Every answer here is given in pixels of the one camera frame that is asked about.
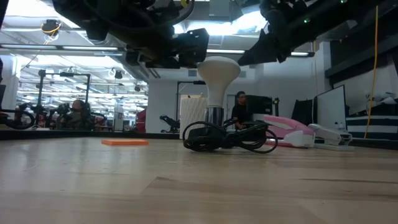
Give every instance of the white lamp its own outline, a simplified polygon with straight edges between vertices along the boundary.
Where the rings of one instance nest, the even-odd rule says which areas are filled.
[[[241,73],[241,67],[226,57],[208,57],[198,65],[198,73],[205,81],[208,90],[206,121],[223,124],[224,94],[228,85]]]

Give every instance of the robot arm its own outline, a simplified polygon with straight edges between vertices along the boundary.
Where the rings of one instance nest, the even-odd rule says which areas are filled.
[[[239,65],[282,63],[297,47],[349,19],[357,19],[383,1],[262,0],[259,7],[269,23],[267,33],[261,30],[258,42],[239,59]]]
[[[112,34],[127,43],[126,61],[151,68],[195,68],[204,61],[209,35],[205,29],[175,36],[173,25],[193,11],[194,0],[53,0],[54,9],[104,40]]]

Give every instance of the white stapler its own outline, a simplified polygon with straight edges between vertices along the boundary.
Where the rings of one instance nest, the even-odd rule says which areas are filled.
[[[308,127],[313,130],[316,138],[324,140],[323,144],[315,143],[314,147],[336,151],[354,150],[354,147],[348,146],[348,144],[353,140],[353,136],[350,133],[325,128],[319,124],[310,124]]]

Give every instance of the black power cable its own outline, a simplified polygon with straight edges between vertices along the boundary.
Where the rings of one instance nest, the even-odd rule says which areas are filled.
[[[205,128],[198,128],[193,129],[194,133],[185,139],[185,133],[187,132],[188,128],[192,127],[196,124],[204,124],[207,127]],[[266,123],[247,123],[252,125],[250,128],[245,130],[229,133],[225,130],[225,128],[217,126],[215,124],[211,124],[204,121],[197,121],[192,124],[189,124],[182,133],[183,145],[187,149],[191,149],[196,152],[205,152],[205,151],[213,151],[218,148],[232,148],[235,146],[241,147],[243,149],[247,149],[252,152],[260,153],[260,154],[267,154],[275,150],[278,146],[278,138],[272,131],[268,130],[268,124]],[[269,136],[269,133],[272,138],[275,140],[275,145],[266,151],[258,150],[262,147]],[[257,141],[251,144],[243,143],[249,137],[257,137]]]
[[[12,129],[25,130],[25,129],[28,129],[30,127],[33,127],[33,125],[35,124],[35,118],[33,117],[33,115],[31,115],[30,113],[28,113],[26,111],[1,110],[1,112],[4,112],[4,113],[15,113],[15,114],[24,114],[24,115],[27,115],[30,118],[30,123],[28,125],[20,125],[18,123],[15,123],[15,121],[5,120],[3,123],[6,126],[12,128]]]

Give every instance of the white device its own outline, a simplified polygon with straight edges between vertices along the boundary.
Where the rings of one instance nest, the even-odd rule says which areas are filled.
[[[335,128],[336,123],[346,127],[346,102],[344,85],[317,96],[317,124]]]
[[[315,144],[314,147],[320,149],[330,149],[336,151],[353,151],[354,147],[348,146],[353,140],[353,136],[350,133],[345,133],[339,130],[325,128],[319,124],[310,124],[309,128],[315,133],[315,137],[322,138],[324,144]]]
[[[237,62],[226,57],[208,57],[199,63],[198,73],[208,90],[205,121],[221,126],[224,119],[224,94],[228,85],[241,73]]]

